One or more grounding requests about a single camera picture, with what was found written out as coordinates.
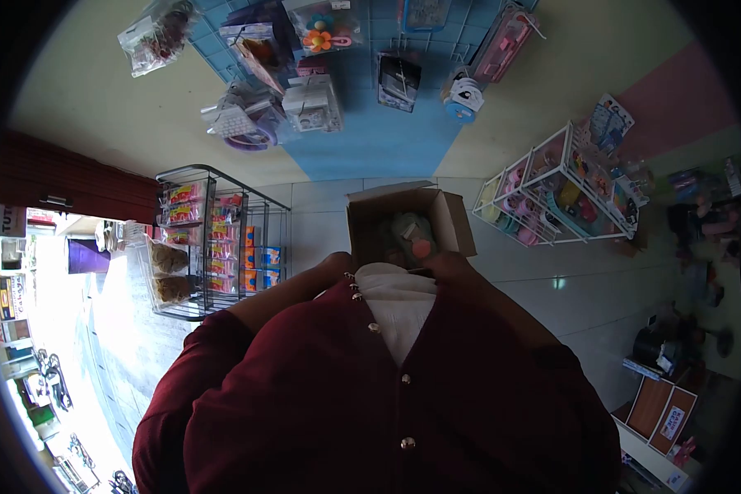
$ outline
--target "cream wall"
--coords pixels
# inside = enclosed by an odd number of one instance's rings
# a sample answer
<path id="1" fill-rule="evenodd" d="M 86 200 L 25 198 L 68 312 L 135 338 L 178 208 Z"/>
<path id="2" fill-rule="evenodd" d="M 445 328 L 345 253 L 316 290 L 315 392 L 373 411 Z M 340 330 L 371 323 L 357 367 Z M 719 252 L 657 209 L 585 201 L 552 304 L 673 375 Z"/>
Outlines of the cream wall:
<path id="1" fill-rule="evenodd" d="M 198 110 L 224 85 L 192 47 L 132 79 L 116 35 L 146 3 L 79 0 L 30 71 L 10 125 L 142 175 L 209 163 L 255 186 L 308 181 L 281 148 L 236 153 L 205 133 Z M 692 40 L 666 0 L 542 0 L 536 13 L 548 40 L 531 38 L 490 84 L 435 176 L 494 175 Z"/>
<path id="2" fill-rule="evenodd" d="M 622 93 L 693 39 L 666 0 L 541 0 L 536 15 L 548 39 L 531 36 L 503 80 L 489 84 L 477 120 L 461 130 L 434 175 L 499 173 L 568 119 L 590 114 L 602 94 Z"/>
<path id="3" fill-rule="evenodd" d="M 225 84 L 192 47 L 132 78 L 116 35 L 147 4 L 79 0 L 30 70 L 10 127 L 142 175 L 207 163 L 250 185 L 307 181 L 283 149 L 237 153 L 205 133 L 199 110 Z"/>

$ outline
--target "hand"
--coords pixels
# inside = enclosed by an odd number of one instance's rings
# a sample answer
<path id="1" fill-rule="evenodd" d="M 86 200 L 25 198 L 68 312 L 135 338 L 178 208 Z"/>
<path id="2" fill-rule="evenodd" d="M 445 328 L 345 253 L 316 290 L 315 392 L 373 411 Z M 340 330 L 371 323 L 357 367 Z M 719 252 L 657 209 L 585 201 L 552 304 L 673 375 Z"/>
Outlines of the hand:
<path id="1" fill-rule="evenodd" d="M 335 282 L 343 277 L 343 273 L 354 274 L 357 270 L 354 259 L 348 252 L 332 252 L 318 264 L 318 268 L 324 270 L 329 277 L 333 277 Z"/>
<path id="2" fill-rule="evenodd" d="M 449 284 L 474 291 L 488 283 L 458 252 L 439 252 L 431 258 L 423 259 L 422 263 L 423 267 L 431 270 L 434 279 L 439 284 Z"/>

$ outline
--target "flower toy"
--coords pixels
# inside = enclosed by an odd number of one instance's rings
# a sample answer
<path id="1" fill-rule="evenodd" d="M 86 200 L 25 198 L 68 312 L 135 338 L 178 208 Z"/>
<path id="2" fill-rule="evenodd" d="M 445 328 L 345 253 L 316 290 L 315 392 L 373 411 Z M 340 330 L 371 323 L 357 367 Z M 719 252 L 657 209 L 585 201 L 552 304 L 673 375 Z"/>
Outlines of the flower toy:
<path id="1" fill-rule="evenodd" d="M 305 39 L 302 40 L 302 44 L 309 47 L 313 53 L 321 50 L 328 50 L 332 47 L 332 43 L 329 41 L 332 39 L 332 35 L 328 31 L 318 31 L 317 29 L 311 29 Z"/>
<path id="2" fill-rule="evenodd" d="M 328 31 L 318 31 L 311 29 L 307 36 L 302 40 L 302 45 L 309 48 L 313 53 L 327 51 L 332 46 L 348 47 L 351 46 L 352 39 L 348 36 L 333 36 Z"/>
<path id="3" fill-rule="evenodd" d="M 310 22 L 307 23 L 308 29 L 317 29 L 318 31 L 332 31 L 335 19 L 330 15 L 313 14 L 310 16 Z"/>

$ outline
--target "white wire shelf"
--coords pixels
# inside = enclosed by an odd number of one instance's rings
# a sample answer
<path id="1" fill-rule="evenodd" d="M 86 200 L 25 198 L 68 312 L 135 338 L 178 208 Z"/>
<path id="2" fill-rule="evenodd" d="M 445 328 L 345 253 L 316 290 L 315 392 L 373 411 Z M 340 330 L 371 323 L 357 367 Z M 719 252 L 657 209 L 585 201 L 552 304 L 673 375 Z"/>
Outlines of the white wire shelf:
<path id="1" fill-rule="evenodd" d="M 569 121 L 487 180 L 473 214 L 526 247 L 634 238 L 639 209 L 620 187 L 617 203 L 613 201 L 621 179 L 608 176 L 606 157 L 593 150 L 586 126 Z M 533 232 L 537 242 L 528 232 L 522 235 L 522 228 Z"/>

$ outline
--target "white shelf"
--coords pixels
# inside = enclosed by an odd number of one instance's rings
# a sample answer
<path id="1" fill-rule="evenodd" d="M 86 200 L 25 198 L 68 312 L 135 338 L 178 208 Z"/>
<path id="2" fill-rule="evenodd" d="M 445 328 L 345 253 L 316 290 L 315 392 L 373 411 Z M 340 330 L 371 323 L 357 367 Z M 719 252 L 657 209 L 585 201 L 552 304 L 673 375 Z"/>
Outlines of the white shelf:
<path id="1" fill-rule="evenodd" d="M 585 162 L 593 165 L 593 173 L 597 173 L 597 177 L 606 183 L 608 188 L 606 192 L 614 190 L 616 182 L 606 175 L 602 163 L 597 163 L 605 158 L 600 153 L 590 152 L 586 133 L 585 128 L 575 127 L 569 121 L 543 143 L 487 180 L 475 201 L 473 214 L 525 247 L 531 247 L 533 244 L 554 246 L 566 242 L 587 243 L 589 240 L 634 238 L 639 219 L 636 205 L 632 216 L 634 221 L 629 223 L 622 217 L 622 213 L 614 209 L 610 202 L 611 194 L 610 197 L 600 195 L 587 178 L 580 176 L 577 171 L 578 165 L 573 163 L 574 152 L 581 150 L 580 154 Z M 512 182 L 510 179 L 512 173 L 517 173 L 522 179 Z M 592 203 L 589 207 L 596 215 L 593 221 L 582 221 L 582 224 L 574 222 L 560 211 L 554 202 L 550 205 L 549 192 L 558 193 L 569 181 L 578 188 L 578 193 L 583 194 Z M 493 197 L 490 197 L 490 187 L 494 187 Z M 515 203 L 529 201 L 528 204 L 533 206 L 530 208 L 533 212 L 507 210 L 514 202 L 507 198 L 515 198 Z M 546 212 L 545 216 L 551 217 L 552 221 L 544 221 L 543 212 Z M 507 217 L 519 225 L 518 232 L 521 232 L 521 228 L 526 228 L 535 233 L 538 241 L 527 245 L 518 238 L 519 233 L 513 231 L 515 228 L 509 232 L 504 231 L 501 225 L 507 224 Z"/>

